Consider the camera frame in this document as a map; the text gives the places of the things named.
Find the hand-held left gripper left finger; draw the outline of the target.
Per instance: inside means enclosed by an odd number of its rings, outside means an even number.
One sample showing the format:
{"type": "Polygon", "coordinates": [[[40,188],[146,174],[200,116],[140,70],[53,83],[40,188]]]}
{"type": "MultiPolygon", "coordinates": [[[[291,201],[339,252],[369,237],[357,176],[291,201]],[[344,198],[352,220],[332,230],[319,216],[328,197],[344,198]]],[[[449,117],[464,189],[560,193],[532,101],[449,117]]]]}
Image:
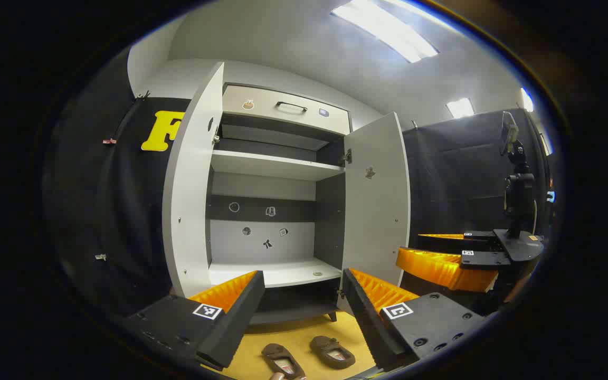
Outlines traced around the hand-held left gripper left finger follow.
{"type": "Polygon", "coordinates": [[[181,368],[229,367],[265,291],[253,270],[191,298],[168,295],[125,318],[125,330],[181,368]]]}

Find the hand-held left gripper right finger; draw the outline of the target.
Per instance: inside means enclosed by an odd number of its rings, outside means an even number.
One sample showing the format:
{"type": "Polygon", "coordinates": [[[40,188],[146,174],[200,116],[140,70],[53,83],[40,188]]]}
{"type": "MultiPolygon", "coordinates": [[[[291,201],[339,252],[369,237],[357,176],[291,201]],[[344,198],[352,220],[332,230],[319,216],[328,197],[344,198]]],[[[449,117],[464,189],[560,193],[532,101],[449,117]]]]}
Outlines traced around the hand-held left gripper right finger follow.
{"type": "Polygon", "coordinates": [[[385,372],[420,365],[463,344],[486,318],[432,292],[376,308],[362,273],[343,270],[342,292],[376,363],[385,372]]]}

